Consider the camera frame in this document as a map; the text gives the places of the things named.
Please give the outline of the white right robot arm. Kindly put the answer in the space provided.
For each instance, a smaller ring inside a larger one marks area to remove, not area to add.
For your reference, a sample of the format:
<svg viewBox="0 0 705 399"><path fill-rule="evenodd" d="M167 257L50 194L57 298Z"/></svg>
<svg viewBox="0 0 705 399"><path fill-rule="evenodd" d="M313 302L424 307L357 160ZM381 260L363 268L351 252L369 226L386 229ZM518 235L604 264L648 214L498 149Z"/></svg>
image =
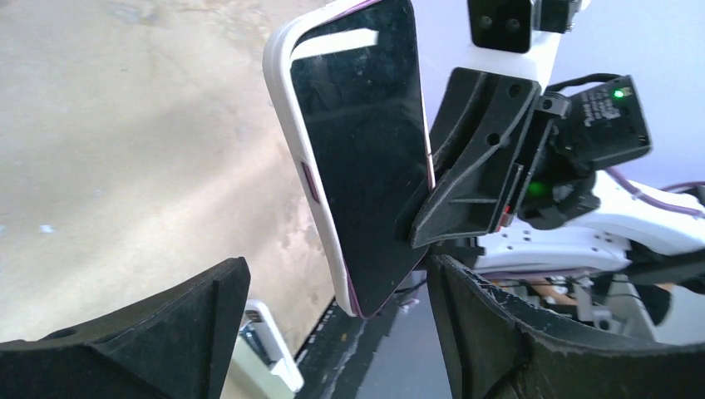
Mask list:
<svg viewBox="0 0 705 399"><path fill-rule="evenodd" d="M704 285L704 185L654 188L618 165L650 152L634 79L550 85L458 67L431 129L436 185L411 222L488 279L623 273Z"/></svg>

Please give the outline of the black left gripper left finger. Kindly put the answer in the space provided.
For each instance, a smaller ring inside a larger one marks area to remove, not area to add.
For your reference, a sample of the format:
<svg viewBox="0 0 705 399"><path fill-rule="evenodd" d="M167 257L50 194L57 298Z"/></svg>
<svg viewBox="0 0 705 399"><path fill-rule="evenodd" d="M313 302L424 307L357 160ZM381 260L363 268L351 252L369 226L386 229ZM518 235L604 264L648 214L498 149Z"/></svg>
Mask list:
<svg viewBox="0 0 705 399"><path fill-rule="evenodd" d="M1 346L4 398L218 398L250 272L230 258L161 293Z"/></svg>

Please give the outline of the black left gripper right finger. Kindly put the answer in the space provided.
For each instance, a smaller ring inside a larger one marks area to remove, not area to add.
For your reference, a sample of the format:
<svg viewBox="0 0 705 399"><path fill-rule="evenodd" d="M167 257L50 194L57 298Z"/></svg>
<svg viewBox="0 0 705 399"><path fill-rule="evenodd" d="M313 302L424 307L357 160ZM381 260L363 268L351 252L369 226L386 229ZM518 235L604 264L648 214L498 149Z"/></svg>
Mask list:
<svg viewBox="0 0 705 399"><path fill-rule="evenodd" d="M426 259L455 398L701 398L704 346L623 337L527 303L454 258Z"/></svg>

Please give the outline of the white phone case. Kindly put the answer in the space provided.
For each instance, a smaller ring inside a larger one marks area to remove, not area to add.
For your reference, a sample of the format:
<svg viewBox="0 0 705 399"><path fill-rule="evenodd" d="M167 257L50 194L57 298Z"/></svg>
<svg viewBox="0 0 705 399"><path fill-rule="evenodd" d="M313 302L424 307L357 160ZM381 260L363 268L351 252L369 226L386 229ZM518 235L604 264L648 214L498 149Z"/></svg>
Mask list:
<svg viewBox="0 0 705 399"><path fill-rule="evenodd" d="M328 260L335 298L343 311L359 318L361 310L333 217L325 198L323 164L304 125L301 105L317 103L327 110L338 100L357 104L362 90L353 68L362 49L376 44L368 18L374 1L333 1L284 24L264 47L264 80Z"/></svg>

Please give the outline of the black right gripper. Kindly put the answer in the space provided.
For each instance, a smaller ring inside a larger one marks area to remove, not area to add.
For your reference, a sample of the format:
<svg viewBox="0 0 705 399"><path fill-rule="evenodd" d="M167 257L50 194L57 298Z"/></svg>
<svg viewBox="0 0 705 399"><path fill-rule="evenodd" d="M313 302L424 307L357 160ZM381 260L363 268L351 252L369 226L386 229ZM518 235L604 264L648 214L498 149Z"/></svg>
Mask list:
<svg viewBox="0 0 705 399"><path fill-rule="evenodd" d="M557 229L597 210L597 173L651 150L630 75L589 74L545 88L564 107L540 143L536 81L458 67L431 128L436 185L399 214L413 248L491 234L517 218Z"/></svg>

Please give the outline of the purple smartphone black screen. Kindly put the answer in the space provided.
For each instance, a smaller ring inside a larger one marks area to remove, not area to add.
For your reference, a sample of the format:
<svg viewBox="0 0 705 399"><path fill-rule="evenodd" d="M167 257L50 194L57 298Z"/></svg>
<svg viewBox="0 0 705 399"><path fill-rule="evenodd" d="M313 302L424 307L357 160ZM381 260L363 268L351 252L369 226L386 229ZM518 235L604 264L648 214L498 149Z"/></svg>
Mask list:
<svg viewBox="0 0 705 399"><path fill-rule="evenodd" d="M426 252L408 241L428 192L412 4L364 2L305 32L291 62L318 231L352 313L369 318Z"/></svg>

